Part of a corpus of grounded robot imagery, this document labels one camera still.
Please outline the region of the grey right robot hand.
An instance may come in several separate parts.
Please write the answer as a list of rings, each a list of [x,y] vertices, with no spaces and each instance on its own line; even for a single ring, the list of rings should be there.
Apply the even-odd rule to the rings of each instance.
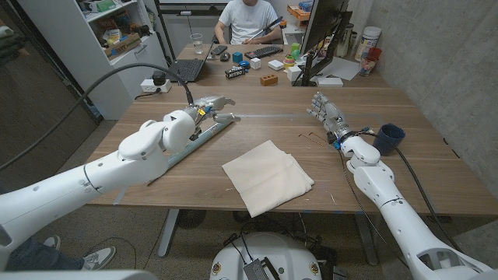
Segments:
[[[323,124],[324,129],[335,136],[338,143],[342,143],[348,137],[354,135],[345,120],[343,112],[322,92],[314,94],[311,106],[312,108],[307,109],[307,112],[317,118]]]

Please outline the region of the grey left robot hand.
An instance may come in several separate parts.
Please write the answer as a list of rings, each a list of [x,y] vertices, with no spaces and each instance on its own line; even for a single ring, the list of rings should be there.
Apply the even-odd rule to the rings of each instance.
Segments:
[[[227,104],[235,105],[235,101],[225,96],[205,96],[194,101],[185,108],[195,123],[195,128],[200,128],[201,123],[207,119],[212,118],[216,123],[230,123],[240,121],[240,117],[233,113],[221,114],[222,110]]]

